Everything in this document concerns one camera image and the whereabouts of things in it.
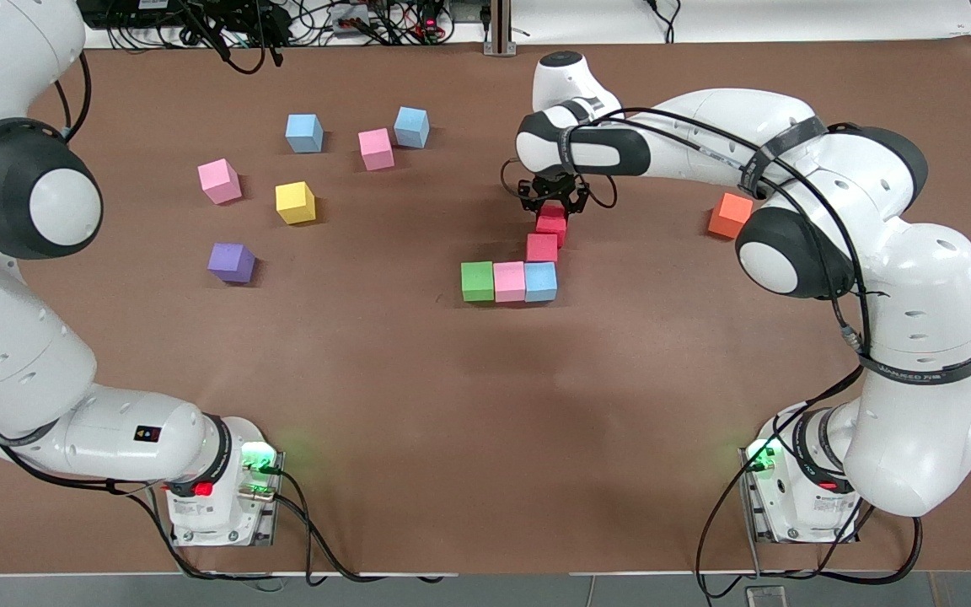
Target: orange cube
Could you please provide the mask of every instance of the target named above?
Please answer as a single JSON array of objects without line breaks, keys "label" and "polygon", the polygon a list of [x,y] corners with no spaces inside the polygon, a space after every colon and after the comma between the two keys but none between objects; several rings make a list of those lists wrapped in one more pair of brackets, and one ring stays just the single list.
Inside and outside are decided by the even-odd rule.
[{"label": "orange cube", "polygon": [[706,229],[714,234],[723,235],[731,239],[737,238],[740,228],[752,216],[752,201],[747,197],[731,195],[722,196],[710,215],[710,226]]}]

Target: toy block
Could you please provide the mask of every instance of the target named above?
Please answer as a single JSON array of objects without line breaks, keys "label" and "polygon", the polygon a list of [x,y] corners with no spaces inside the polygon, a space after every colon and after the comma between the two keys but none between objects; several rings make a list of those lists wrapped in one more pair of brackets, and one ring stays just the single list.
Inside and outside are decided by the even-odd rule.
[{"label": "toy block", "polygon": [[556,248],[559,249],[564,246],[564,237],[567,235],[567,219],[557,218],[556,215],[539,215],[534,231],[537,234],[555,234]]},{"label": "toy block", "polygon": [[523,277],[522,261],[506,261],[493,264],[493,289],[496,302],[523,301],[527,296],[527,281]]},{"label": "toy block", "polygon": [[201,177],[201,189],[216,204],[242,197],[239,174],[231,169],[231,163],[226,158],[197,166],[197,176]]},{"label": "toy block", "polygon": [[556,263],[556,234],[527,234],[527,261]]},{"label": "toy block", "polygon": [[493,300],[493,262],[464,261],[459,264],[462,274],[464,301]]},{"label": "toy block", "polygon": [[286,223],[313,222],[317,204],[305,181],[276,186],[276,212]]},{"label": "toy block", "polygon": [[314,114],[287,116],[287,142],[296,153],[318,153],[325,141],[325,130]]},{"label": "toy block", "polygon": [[396,165],[388,128],[358,133],[358,147],[362,149],[362,161],[366,163],[366,170],[387,169]]},{"label": "toy block", "polygon": [[740,228],[752,216],[752,204],[747,197],[726,193],[710,214],[710,226],[706,229],[723,237],[737,238]]},{"label": "toy block", "polygon": [[542,264],[523,266],[527,276],[527,297],[525,301],[552,301],[556,299],[556,264],[545,261]]},{"label": "toy block", "polygon": [[429,115],[424,109],[400,107],[394,131],[400,146],[424,148],[429,136]]},{"label": "toy block", "polygon": [[216,242],[212,246],[212,256],[208,258],[208,271],[224,282],[247,283],[254,277],[255,261],[257,258],[246,245]]},{"label": "toy block", "polygon": [[547,218],[567,219],[567,215],[564,214],[564,207],[559,204],[543,204],[542,208],[539,209],[539,216],[542,215]]}]

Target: white round joint cap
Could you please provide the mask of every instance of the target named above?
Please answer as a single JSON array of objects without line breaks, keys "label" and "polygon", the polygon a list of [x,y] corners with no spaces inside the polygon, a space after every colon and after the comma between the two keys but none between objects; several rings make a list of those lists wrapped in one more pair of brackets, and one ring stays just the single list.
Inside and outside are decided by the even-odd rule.
[{"label": "white round joint cap", "polygon": [[96,184],[73,169],[54,169],[40,177],[28,207],[35,229],[61,246],[91,237],[101,213]]},{"label": "white round joint cap", "polygon": [[797,288],[797,269],[778,249],[762,242],[740,246],[740,265],[760,287],[775,293]]}]

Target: black label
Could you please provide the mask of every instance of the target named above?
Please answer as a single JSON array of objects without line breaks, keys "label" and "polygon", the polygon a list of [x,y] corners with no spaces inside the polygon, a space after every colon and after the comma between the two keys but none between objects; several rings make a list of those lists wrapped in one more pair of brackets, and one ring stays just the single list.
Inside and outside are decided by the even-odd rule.
[{"label": "black label", "polygon": [[143,443],[159,442],[159,427],[157,426],[138,426],[134,431],[134,441]]}]

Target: green cube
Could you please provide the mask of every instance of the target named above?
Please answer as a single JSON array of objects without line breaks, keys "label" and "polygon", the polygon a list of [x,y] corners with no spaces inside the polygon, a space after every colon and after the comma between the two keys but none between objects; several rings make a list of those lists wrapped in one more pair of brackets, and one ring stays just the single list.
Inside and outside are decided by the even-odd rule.
[{"label": "green cube", "polygon": [[459,269],[463,273],[464,301],[493,300],[492,261],[466,261]]}]

